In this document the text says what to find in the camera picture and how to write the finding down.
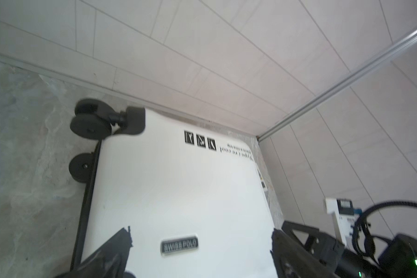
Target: gray marble floor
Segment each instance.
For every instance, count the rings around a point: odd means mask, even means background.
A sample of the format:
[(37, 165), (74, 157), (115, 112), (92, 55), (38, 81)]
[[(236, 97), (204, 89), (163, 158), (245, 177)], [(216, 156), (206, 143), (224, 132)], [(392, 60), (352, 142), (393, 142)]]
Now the gray marble floor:
[[(0, 277), (53, 277), (69, 269), (84, 185), (69, 161), (95, 142), (69, 130), (75, 103), (102, 99), (116, 110), (126, 100), (0, 63)], [(246, 142), (269, 187), (275, 226), (283, 215), (256, 138), (179, 118)]]

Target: black caster wheel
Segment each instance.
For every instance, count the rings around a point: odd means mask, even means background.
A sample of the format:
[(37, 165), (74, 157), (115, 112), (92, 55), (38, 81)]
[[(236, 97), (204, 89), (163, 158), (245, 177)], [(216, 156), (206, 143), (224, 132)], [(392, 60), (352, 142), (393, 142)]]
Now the black caster wheel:
[(98, 110), (106, 114), (114, 112), (114, 109), (103, 101), (93, 98), (85, 98), (77, 102), (76, 107), (74, 108), (74, 113), (76, 115), (81, 113), (92, 114), (98, 112)]
[(92, 153), (76, 155), (68, 166), (72, 178), (77, 182), (87, 183), (91, 176), (93, 163)]
[(111, 135), (111, 124), (95, 114), (77, 114), (72, 118), (70, 129), (80, 137), (103, 140)]

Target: sticker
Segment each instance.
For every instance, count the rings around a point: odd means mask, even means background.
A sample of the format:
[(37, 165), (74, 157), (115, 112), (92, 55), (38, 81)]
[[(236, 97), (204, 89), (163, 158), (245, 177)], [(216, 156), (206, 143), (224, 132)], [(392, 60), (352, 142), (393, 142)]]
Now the sticker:
[(189, 131), (183, 131), (184, 132), (184, 136), (185, 136), (185, 142), (188, 144), (195, 144), (195, 139), (193, 137), (193, 132), (189, 132)]
[(205, 148), (205, 137), (199, 134), (196, 134), (196, 142), (198, 146)]
[(199, 242), (196, 236), (165, 240), (161, 242), (161, 253), (163, 255), (168, 255), (176, 252), (196, 249), (198, 246)]
[(227, 144), (227, 147), (220, 147), (220, 151), (221, 153), (230, 153), (233, 155), (237, 155), (241, 158), (247, 158), (251, 161), (254, 161), (252, 152), (245, 148), (236, 147), (231, 144)]
[(215, 139), (207, 137), (208, 148), (216, 151)]

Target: warning icon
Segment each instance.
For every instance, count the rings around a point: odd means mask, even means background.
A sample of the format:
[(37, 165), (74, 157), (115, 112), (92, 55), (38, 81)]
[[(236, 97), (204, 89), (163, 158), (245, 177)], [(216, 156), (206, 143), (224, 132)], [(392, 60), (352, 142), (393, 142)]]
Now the warning icon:
[(216, 151), (215, 139), (207, 137), (208, 148)]
[(188, 144), (195, 144), (195, 139), (193, 137), (193, 132), (189, 132), (189, 131), (183, 131), (184, 132), (184, 136), (185, 136), (185, 142)]
[(196, 142), (198, 146), (205, 148), (205, 137), (199, 134), (196, 134)]

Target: brand logo badge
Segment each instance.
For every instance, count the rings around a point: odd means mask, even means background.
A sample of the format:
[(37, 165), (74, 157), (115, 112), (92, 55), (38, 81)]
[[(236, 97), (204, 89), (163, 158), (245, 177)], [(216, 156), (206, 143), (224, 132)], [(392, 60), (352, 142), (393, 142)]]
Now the brand logo badge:
[(163, 255), (169, 255), (176, 252), (196, 249), (198, 246), (199, 242), (196, 236), (164, 240), (161, 242), (161, 253)]

